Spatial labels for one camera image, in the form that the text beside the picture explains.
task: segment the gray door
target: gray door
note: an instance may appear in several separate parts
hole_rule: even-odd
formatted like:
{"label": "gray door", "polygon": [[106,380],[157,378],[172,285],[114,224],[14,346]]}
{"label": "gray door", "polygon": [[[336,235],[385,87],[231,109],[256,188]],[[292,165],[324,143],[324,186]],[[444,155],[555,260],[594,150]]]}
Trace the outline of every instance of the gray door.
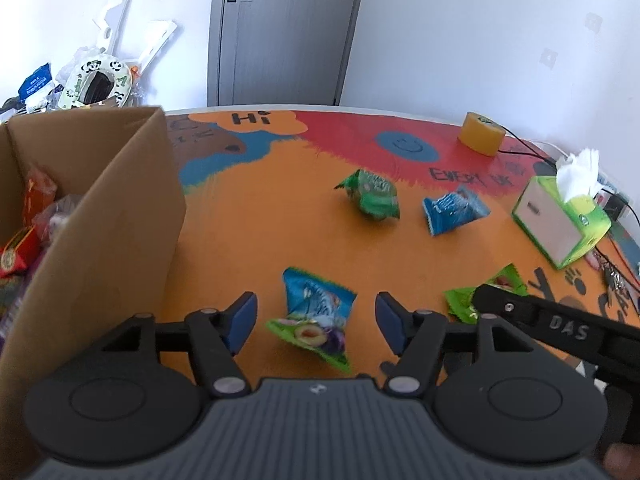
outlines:
{"label": "gray door", "polygon": [[224,0],[219,104],[333,104],[353,7],[354,0]]}

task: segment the human hand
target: human hand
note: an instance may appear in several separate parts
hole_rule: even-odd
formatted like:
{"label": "human hand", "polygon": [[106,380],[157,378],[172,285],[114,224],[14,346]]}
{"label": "human hand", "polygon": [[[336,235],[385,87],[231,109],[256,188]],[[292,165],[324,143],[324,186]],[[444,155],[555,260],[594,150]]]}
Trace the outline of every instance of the human hand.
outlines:
{"label": "human hand", "polygon": [[640,479],[640,446],[612,444],[604,456],[604,469],[616,480]]}

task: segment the orange table surface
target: orange table surface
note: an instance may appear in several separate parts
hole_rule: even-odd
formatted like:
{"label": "orange table surface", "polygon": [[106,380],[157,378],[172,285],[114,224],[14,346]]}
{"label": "orange table surface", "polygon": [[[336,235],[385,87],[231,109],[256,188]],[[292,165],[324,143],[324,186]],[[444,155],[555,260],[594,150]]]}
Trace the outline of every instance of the orange table surface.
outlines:
{"label": "orange table surface", "polygon": [[[526,183],[545,171],[536,158],[479,155],[457,141],[458,126],[395,116],[218,110],[167,121],[187,214],[159,321],[181,320],[206,306],[222,310],[244,291],[255,292],[257,323],[236,358],[253,384],[270,376],[343,376],[265,327],[286,314],[282,272],[291,266],[358,293],[346,327],[348,357],[353,374],[378,380],[380,363],[396,360],[375,321],[379,291],[409,310],[446,313],[444,290],[479,285],[510,263],[530,294],[640,325],[625,298],[609,305],[601,272],[585,260],[555,270],[511,218]],[[502,148],[524,147],[507,138]],[[334,190],[358,168],[396,184],[399,221],[372,221],[344,190]],[[491,214],[432,237],[422,199],[459,184],[476,191]],[[599,247],[620,265],[611,243]],[[191,375],[184,355],[162,360]]]}

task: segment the tissue box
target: tissue box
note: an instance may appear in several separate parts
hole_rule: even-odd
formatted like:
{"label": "tissue box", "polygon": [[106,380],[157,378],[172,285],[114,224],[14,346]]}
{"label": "tissue box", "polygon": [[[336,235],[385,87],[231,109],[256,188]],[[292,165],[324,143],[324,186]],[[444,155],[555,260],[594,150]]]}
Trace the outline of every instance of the tissue box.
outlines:
{"label": "tissue box", "polygon": [[591,197],[562,202],[554,176],[533,177],[512,215],[556,269],[584,256],[611,227]]}

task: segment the white tissue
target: white tissue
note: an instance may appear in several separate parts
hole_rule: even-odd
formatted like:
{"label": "white tissue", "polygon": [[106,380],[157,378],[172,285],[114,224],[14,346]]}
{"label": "white tissue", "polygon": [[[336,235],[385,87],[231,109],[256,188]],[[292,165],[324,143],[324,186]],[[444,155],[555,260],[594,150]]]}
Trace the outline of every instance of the white tissue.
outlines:
{"label": "white tissue", "polygon": [[573,153],[566,160],[558,160],[556,184],[564,202],[580,195],[595,197],[602,189],[598,182],[598,150],[582,150],[578,156]]}

